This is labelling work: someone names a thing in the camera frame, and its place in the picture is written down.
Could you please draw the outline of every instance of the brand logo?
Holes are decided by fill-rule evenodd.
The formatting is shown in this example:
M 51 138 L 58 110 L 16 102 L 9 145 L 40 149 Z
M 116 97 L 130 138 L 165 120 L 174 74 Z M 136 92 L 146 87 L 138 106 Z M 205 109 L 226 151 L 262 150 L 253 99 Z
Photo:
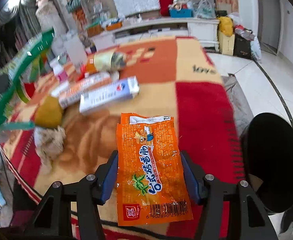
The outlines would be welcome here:
M 196 65 L 193 65 L 193 72 L 197 73 L 205 73 L 205 74 L 216 74 L 216 71 L 214 69 L 208 69 L 208 68 L 203 68 L 203 67 L 196 67 Z
M 117 91 L 121 91 L 121 90 L 123 90 L 125 88 L 125 84 L 119 84 L 118 86 L 117 86 Z
M 139 219 L 140 210 L 139 204 L 123 204 L 123 219 L 127 221 Z

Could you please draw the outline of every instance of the blanket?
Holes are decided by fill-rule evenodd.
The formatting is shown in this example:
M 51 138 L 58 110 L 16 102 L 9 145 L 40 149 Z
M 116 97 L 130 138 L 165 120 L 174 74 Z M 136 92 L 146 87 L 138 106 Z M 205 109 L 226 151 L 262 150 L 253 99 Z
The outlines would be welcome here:
M 193 162 L 221 181 L 237 183 L 244 179 L 241 149 L 233 110 L 221 76 L 200 43 L 188 37 L 163 37 L 120 45 L 116 51 L 127 55 L 127 66 L 120 78 L 135 75 L 140 94 L 129 101 L 113 104 L 89 116 L 79 113 L 79 105 L 69 107 L 63 118 L 66 131 L 64 151 L 45 174 L 36 154 L 33 131 L 13 131 L 3 145 L 9 167 L 29 196 L 39 203 L 50 185 L 77 182 L 94 173 L 117 149 L 116 127 L 121 113 L 143 116 L 168 115 L 175 118 L 180 150 L 187 151 Z M 72 65 L 65 67 L 75 79 Z M 58 82 L 52 73 L 42 77 L 29 103 L 21 103 L 11 122 L 34 119 L 34 112 Z M 201 206 L 192 205 L 193 220 L 137 227 L 117 225 L 116 190 L 99 213 L 107 239 L 164 239 L 168 236 L 193 238 Z M 220 236 L 228 227 L 228 202 L 223 206 Z M 76 203 L 71 205 L 74 236 L 79 238 Z

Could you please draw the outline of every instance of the blue storage box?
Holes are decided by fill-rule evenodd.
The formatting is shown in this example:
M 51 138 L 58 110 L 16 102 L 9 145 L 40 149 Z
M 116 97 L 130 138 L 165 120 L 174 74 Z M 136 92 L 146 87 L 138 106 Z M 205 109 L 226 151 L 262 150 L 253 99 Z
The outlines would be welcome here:
M 170 16 L 172 18 L 188 18 L 192 17 L 192 10 L 191 9 L 181 9 L 177 11 L 176 9 L 170 9 Z

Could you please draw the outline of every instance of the door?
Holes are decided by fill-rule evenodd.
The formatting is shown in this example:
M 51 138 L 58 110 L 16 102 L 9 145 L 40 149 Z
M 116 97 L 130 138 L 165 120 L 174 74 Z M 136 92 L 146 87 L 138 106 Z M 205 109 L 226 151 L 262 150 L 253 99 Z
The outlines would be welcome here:
M 261 48 L 266 45 L 268 49 L 277 52 L 281 30 L 280 0 L 259 0 L 259 8 L 262 9 L 259 18 L 262 30 L 258 35 Z

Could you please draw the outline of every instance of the screw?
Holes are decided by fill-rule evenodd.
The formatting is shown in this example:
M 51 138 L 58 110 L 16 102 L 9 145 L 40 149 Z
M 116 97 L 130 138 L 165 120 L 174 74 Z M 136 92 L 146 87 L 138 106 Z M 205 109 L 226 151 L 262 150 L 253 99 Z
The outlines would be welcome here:
M 58 188 L 60 186 L 61 186 L 61 182 L 59 182 L 59 181 L 56 181 L 52 184 L 52 187 L 54 187 L 54 188 Z
M 87 180 L 94 180 L 95 179 L 95 176 L 93 175 L 93 174 L 89 174 L 88 176 L 87 176 Z
M 205 178 L 206 178 L 207 180 L 214 180 L 214 176 L 213 176 L 212 174 L 207 174 L 207 175 L 205 175 Z
M 246 180 L 241 180 L 240 184 L 242 187 L 247 187 L 248 186 L 248 182 Z

